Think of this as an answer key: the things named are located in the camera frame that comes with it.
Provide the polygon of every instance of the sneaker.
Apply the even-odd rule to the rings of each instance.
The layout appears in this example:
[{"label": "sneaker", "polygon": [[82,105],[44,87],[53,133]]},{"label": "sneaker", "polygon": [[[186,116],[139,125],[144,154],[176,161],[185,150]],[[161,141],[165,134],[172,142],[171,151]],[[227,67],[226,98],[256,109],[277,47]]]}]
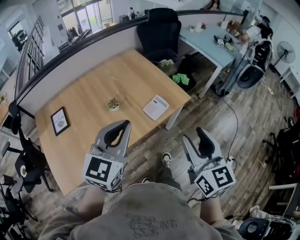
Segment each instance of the sneaker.
[{"label": "sneaker", "polygon": [[161,157],[161,162],[164,167],[169,168],[172,162],[172,156],[169,152],[165,152]]},{"label": "sneaker", "polygon": [[150,178],[144,178],[142,180],[142,183],[152,182]]}]

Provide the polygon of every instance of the gray t-shirt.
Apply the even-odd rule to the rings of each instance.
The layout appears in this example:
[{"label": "gray t-shirt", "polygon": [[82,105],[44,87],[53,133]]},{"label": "gray t-shirt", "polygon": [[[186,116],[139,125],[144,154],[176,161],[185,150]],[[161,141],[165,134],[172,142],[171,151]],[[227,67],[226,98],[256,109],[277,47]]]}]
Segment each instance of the gray t-shirt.
[{"label": "gray t-shirt", "polygon": [[108,213],[89,222],[65,211],[52,219],[40,240],[240,240],[227,220],[208,225],[187,205],[184,195],[159,183],[126,188]]}]

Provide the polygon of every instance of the black bag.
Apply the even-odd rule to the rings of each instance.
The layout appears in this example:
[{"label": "black bag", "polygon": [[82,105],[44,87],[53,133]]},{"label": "black bag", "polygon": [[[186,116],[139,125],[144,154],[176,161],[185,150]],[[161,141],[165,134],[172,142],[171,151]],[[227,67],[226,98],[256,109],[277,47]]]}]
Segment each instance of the black bag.
[{"label": "black bag", "polygon": [[135,12],[133,11],[130,16],[131,16],[131,19],[135,19]]}]

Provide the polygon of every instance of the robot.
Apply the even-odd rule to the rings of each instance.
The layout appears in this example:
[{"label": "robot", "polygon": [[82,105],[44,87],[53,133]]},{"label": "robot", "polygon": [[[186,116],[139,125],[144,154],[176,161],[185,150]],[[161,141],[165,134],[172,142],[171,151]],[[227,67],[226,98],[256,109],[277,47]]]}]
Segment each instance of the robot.
[{"label": "robot", "polygon": [[188,175],[191,184],[195,183],[203,192],[205,198],[222,194],[236,183],[233,171],[234,158],[227,160],[222,156],[218,142],[204,129],[196,129],[200,138],[198,150],[186,135],[182,144],[191,166]]},{"label": "robot", "polygon": [[99,131],[84,160],[82,175],[88,184],[111,193],[122,190],[130,131],[128,120],[114,122]]},{"label": "robot", "polygon": [[[99,131],[90,153],[85,156],[82,175],[88,184],[110,193],[122,190],[130,131],[128,120],[114,122]],[[183,136],[183,148],[191,162],[188,174],[191,184],[196,183],[209,198],[224,192],[236,182],[233,158],[226,161],[217,141],[200,127],[196,131],[200,137],[199,151],[186,135]]]}]

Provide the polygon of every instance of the white box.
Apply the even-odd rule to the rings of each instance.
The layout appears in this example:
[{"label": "white box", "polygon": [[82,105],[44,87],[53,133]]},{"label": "white box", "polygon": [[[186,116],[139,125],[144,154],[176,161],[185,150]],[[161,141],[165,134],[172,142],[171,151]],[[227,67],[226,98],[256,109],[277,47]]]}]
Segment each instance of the white box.
[{"label": "white box", "polygon": [[169,107],[169,104],[160,96],[156,95],[144,108],[143,111],[156,121]]}]

